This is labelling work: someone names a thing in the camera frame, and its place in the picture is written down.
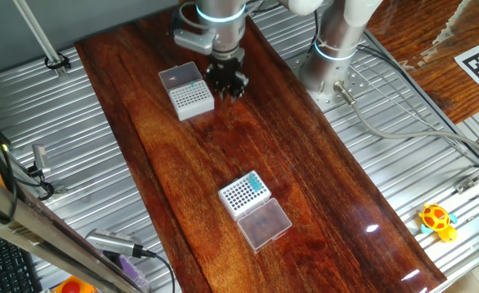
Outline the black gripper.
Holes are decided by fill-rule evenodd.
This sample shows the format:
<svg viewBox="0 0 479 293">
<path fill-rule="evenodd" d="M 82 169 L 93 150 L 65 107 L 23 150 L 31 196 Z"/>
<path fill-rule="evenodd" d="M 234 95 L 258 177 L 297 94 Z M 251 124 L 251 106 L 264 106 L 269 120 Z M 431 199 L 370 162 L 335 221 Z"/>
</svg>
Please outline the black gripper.
<svg viewBox="0 0 479 293">
<path fill-rule="evenodd" d="M 241 69 L 242 61 L 237 59 L 214 60 L 207 68 L 207 80 L 213 89 L 221 89 L 219 96 L 222 101 L 230 99 L 234 103 L 244 94 L 249 79 Z"/>
</svg>

